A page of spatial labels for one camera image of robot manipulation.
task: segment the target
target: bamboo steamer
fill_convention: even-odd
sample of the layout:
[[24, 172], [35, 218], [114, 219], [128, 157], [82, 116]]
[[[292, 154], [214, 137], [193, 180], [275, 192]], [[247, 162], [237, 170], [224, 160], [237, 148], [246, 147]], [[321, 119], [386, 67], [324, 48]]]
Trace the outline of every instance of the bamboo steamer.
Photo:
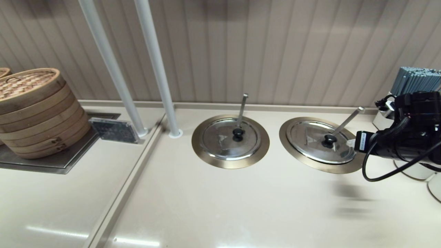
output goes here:
[[88, 132], [87, 121], [56, 69], [0, 79], [0, 139], [22, 158], [42, 158], [68, 148]]
[[11, 70], [9, 68], [0, 68], [0, 78], [6, 77], [11, 74]]

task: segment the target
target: metal trim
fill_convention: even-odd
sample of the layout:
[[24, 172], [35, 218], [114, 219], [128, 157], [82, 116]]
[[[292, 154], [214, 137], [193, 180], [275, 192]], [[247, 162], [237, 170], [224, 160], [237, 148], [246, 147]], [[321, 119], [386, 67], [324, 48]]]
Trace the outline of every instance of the metal trim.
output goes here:
[[[299, 160], [303, 164], [305, 164], [309, 167], [312, 167], [314, 169], [324, 171], [324, 172], [329, 172], [329, 173], [334, 173], [334, 174], [347, 174], [347, 173], [352, 173], [352, 172], [355, 172], [355, 171], [361, 169], [363, 159], [365, 157], [365, 154], [362, 154], [362, 153], [357, 153], [355, 155], [354, 159], [348, 163], [335, 165], [335, 164], [325, 164], [322, 162], [318, 162], [316, 160], [313, 160], [311, 158], [306, 157], [305, 155], [303, 155], [299, 151], [297, 151], [289, 142], [289, 140], [286, 136], [286, 131], [291, 123], [305, 121], [305, 120], [320, 121], [320, 122], [324, 122], [329, 125], [332, 125], [334, 127], [339, 126], [338, 124], [330, 122], [328, 120], [314, 118], [314, 117], [298, 117], [298, 118], [293, 118], [293, 119], [287, 120], [280, 127], [279, 138], [280, 138], [280, 142], [282, 142], [283, 147], [285, 147], [286, 151], [289, 154], [291, 154], [293, 157], [295, 157], [297, 160]], [[347, 129], [344, 128], [341, 132], [345, 136], [347, 136], [349, 139], [355, 139], [355, 135], [353, 135]]]
[[238, 118], [238, 115], [219, 115], [211, 117], [205, 121], [203, 121], [201, 124], [196, 127], [196, 129], [193, 132], [193, 135], [191, 137], [191, 145], [193, 147], [194, 152], [198, 157], [200, 157], [204, 162], [213, 165], [215, 167], [223, 168], [223, 169], [240, 169], [245, 168], [248, 166], [251, 166], [255, 163], [257, 163], [259, 160], [265, 156], [266, 152], [269, 149], [269, 136], [266, 130], [256, 121], [253, 119], [243, 117], [243, 120], [252, 124], [256, 131], [259, 132], [260, 138], [261, 138], [261, 144], [260, 147], [249, 157], [240, 159], [240, 160], [222, 160], [218, 158], [214, 158], [210, 156], [200, 145], [199, 145], [199, 137], [201, 136], [202, 132], [204, 132], [207, 125], [213, 123], [216, 120], [219, 119], [226, 119], [226, 118]]

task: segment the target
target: countertop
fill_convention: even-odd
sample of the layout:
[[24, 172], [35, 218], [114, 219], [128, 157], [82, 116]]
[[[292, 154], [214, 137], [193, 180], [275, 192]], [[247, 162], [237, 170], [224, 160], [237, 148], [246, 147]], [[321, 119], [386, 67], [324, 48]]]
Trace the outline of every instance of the countertop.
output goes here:
[[[90, 112], [121, 113], [122, 107], [82, 104]], [[138, 108], [146, 127], [157, 128], [162, 108]], [[87, 245], [146, 148], [97, 140], [66, 175], [0, 169], [0, 247], [78, 248]]]
[[[425, 182], [402, 173], [375, 183], [361, 171], [325, 173], [296, 160], [279, 140], [280, 126], [291, 118], [341, 123], [349, 114], [246, 109], [268, 132], [269, 150], [250, 167], [228, 170], [203, 162], [191, 136], [202, 121], [231, 113], [177, 109], [183, 136], [162, 134], [105, 247], [440, 247], [441, 204]], [[358, 115], [347, 129], [375, 132], [373, 118]], [[395, 169], [392, 160], [374, 156], [367, 167], [370, 177]], [[62, 222], [33, 224], [73, 231]]]

